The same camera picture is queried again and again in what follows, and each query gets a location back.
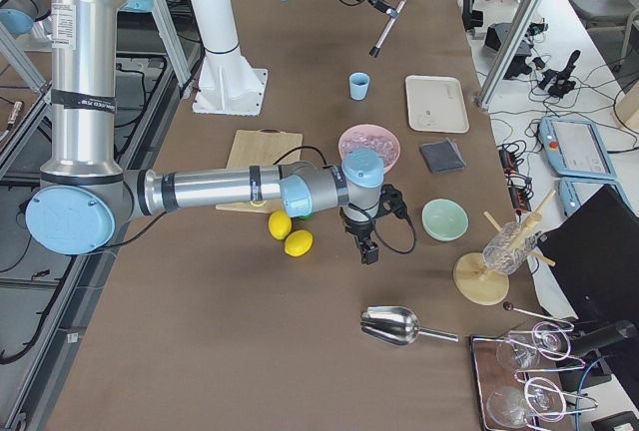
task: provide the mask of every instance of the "mint green bowl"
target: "mint green bowl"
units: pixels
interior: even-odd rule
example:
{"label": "mint green bowl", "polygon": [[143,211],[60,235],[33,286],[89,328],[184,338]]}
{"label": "mint green bowl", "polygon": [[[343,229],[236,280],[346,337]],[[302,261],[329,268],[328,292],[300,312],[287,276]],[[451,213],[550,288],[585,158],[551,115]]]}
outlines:
{"label": "mint green bowl", "polygon": [[439,241],[458,239],[468,230],[468,215],[451,200],[436,199],[424,205],[421,223],[430,236]]}

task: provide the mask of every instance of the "scoop handle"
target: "scoop handle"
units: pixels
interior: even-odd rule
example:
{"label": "scoop handle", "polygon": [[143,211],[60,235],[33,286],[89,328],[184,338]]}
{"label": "scoop handle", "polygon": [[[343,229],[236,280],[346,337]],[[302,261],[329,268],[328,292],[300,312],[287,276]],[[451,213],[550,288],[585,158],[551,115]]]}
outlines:
{"label": "scoop handle", "polygon": [[430,336],[431,338],[444,339],[446,341],[459,342],[459,336],[452,333],[446,333],[445,331],[437,331],[436,329],[420,328],[419,334],[423,336]]}

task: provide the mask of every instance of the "metal scoop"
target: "metal scoop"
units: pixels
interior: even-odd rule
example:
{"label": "metal scoop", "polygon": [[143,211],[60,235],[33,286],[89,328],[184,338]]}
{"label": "metal scoop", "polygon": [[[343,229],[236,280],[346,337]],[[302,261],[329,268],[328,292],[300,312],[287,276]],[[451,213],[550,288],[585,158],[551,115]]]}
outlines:
{"label": "metal scoop", "polygon": [[422,328],[415,313],[403,306],[370,306],[361,314],[361,330],[396,346],[412,343],[420,334],[458,342],[456,334]]}

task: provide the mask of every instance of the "pink bowl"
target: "pink bowl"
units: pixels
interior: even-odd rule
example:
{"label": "pink bowl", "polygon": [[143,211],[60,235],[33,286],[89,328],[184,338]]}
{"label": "pink bowl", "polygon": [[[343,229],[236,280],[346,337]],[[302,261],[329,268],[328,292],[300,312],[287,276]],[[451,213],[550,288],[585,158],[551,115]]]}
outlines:
{"label": "pink bowl", "polygon": [[383,172],[388,173],[397,163],[401,147],[395,135],[384,127],[361,124],[350,127],[339,137],[339,156],[344,156],[354,148],[366,147],[375,150],[383,160]]}

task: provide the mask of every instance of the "label on robot arm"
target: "label on robot arm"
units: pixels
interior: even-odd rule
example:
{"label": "label on robot arm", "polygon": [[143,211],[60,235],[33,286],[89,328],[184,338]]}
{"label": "label on robot arm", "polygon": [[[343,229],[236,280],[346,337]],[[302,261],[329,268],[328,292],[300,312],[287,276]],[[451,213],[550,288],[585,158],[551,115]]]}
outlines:
{"label": "label on robot arm", "polygon": [[51,46],[54,49],[76,49],[76,6],[75,4],[51,4],[53,24]]}

